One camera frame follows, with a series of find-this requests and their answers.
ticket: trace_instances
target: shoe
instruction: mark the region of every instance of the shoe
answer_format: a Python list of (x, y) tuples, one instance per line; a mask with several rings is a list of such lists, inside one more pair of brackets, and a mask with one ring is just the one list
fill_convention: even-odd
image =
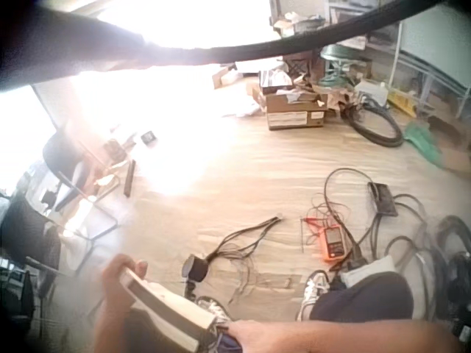
[(233, 321), (224, 306), (214, 298), (209, 296), (200, 296), (195, 303), (202, 309), (215, 315), (216, 324), (225, 324), (229, 321)]
[(301, 303), (301, 308), (296, 315), (297, 321), (302, 321), (302, 314), (304, 309), (311, 305), (316, 304), (322, 294), (329, 292), (329, 277), (323, 270), (317, 270), (309, 276), (304, 287), (304, 299)]

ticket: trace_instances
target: orange multimeter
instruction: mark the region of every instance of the orange multimeter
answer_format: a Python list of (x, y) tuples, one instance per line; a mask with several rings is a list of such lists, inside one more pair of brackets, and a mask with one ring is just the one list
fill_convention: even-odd
[(321, 228), (319, 230), (319, 240), (325, 261), (341, 260), (347, 254), (344, 233), (338, 224)]

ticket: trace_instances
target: multimeter screen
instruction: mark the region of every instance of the multimeter screen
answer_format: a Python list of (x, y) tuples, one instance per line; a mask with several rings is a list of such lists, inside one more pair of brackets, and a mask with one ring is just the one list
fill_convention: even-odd
[(325, 230), (325, 237), (328, 243), (341, 242), (341, 233), (339, 228), (330, 228)]

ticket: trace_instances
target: yellow object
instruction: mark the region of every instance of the yellow object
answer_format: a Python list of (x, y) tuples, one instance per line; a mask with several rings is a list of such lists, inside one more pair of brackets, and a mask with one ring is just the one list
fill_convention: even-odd
[(408, 95), (391, 91), (388, 95), (388, 101), (401, 109), (404, 113), (410, 115), (412, 118), (416, 118), (416, 113), (414, 111), (416, 102), (414, 99), (408, 97)]

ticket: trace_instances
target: hand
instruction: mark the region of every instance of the hand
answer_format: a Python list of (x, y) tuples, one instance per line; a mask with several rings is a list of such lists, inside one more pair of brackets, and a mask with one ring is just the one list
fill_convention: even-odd
[(244, 353), (287, 353), (293, 351), (283, 339), (288, 331), (281, 322), (236, 321), (229, 324), (227, 333), (240, 343)]
[(129, 268), (141, 279), (144, 279), (147, 272), (147, 262), (134, 260), (124, 254), (116, 255), (108, 264), (102, 274), (103, 288), (105, 290), (105, 310), (108, 314), (123, 315), (129, 312), (134, 304), (134, 298), (126, 292), (119, 282), (121, 272)]

